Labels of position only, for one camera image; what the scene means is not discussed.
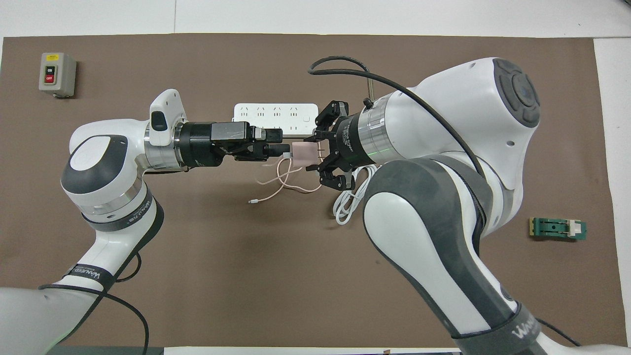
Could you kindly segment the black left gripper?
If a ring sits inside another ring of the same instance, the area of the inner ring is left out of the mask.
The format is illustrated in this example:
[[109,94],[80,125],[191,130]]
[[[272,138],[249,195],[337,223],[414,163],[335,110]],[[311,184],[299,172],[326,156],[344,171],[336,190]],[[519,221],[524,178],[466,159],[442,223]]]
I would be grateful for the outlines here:
[[290,152],[290,145],[282,144],[280,128],[187,122],[175,129],[175,151],[181,166],[217,167],[226,155],[236,161],[266,161]]

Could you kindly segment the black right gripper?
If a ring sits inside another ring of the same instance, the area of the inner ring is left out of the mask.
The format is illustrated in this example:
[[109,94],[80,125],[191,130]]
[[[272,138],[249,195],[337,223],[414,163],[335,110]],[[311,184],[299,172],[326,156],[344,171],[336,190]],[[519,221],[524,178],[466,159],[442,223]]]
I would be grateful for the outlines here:
[[318,171],[321,185],[339,191],[354,190],[355,178],[352,169],[369,164],[369,157],[361,144],[358,132],[360,113],[351,116],[347,116],[348,114],[349,104],[342,101],[331,101],[318,114],[315,118],[313,140],[329,140],[335,133],[335,147],[330,150],[339,154],[329,154],[322,163],[306,167],[307,171]]

